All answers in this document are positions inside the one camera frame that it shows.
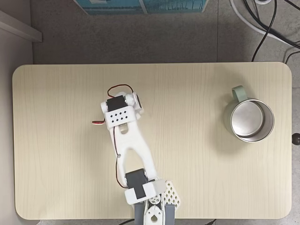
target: light green mug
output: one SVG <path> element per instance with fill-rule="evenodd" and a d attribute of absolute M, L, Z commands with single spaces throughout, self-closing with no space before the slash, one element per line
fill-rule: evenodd
<path fill-rule="evenodd" d="M 233 101 L 225 108 L 226 129 L 245 142 L 259 142 L 274 128 L 274 114 L 264 102 L 248 98 L 243 86 L 232 88 Z"/>

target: blue box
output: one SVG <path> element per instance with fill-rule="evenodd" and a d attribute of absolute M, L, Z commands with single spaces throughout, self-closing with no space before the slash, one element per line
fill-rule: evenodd
<path fill-rule="evenodd" d="M 74 0 L 89 15 L 201 13 L 209 0 Z"/>

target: wall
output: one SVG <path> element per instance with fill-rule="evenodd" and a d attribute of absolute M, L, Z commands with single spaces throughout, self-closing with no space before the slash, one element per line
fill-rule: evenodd
<path fill-rule="evenodd" d="M 0 0 L 0 10 L 30 25 L 29 0 Z M 32 64 L 32 43 L 0 29 L 0 224 L 35 225 L 15 211 L 12 74 Z"/>

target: wooden table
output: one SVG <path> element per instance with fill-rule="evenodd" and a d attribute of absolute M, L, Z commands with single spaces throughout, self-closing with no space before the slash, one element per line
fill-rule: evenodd
<path fill-rule="evenodd" d="M 13 76 L 15 205 L 21 217 L 133 217 L 115 179 L 106 126 L 91 125 L 103 118 L 107 89 L 120 83 L 141 99 L 139 127 L 160 177 L 173 181 L 182 200 L 176 218 L 289 213 L 292 76 L 285 64 L 36 65 Z M 275 127 L 266 140 L 242 142 L 224 128 L 222 113 L 237 85 L 273 110 Z M 131 156 L 127 169 L 140 168 Z"/>

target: white cable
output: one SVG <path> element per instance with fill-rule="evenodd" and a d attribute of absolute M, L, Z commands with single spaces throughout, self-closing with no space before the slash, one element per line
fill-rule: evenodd
<path fill-rule="evenodd" d="M 264 30 L 261 30 L 259 28 L 257 28 L 256 26 L 254 26 L 252 23 L 250 23 L 248 20 L 246 20 L 240 13 L 239 11 L 237 10 L 235 4 L 234 4 L 234 1 L 233 0 L 229 0 L 230 1 L 230 4 L 231 4 L 231 7 L 232 9 L 234 10 L 235 14 L 240 18 L 240 20 L 242 20 L 248 27 L 250 27 L 251 29 L 255 30 L 256 32 L 260 33 L 260 34 L 263 34 L 265 35 L 266 34 L 266 31 Z M 273 39 L 276 39 L 277 41 L 280 41 L 282 43 L 285 43 L 289 46 L 291 46 L 290 44 L 286 43 L 285 41 L 281 40 L 280 38 L 276 37 L 275 35 L 273 34 L 268 34 L 268 37 L 270 38 L 273 38 Z"/>
<path fill-rule="evenodd" d="M 255 2 L 259 5 L 267 5 L 268 3 L 270 3 L 272 0 L 255 0 Z"/>

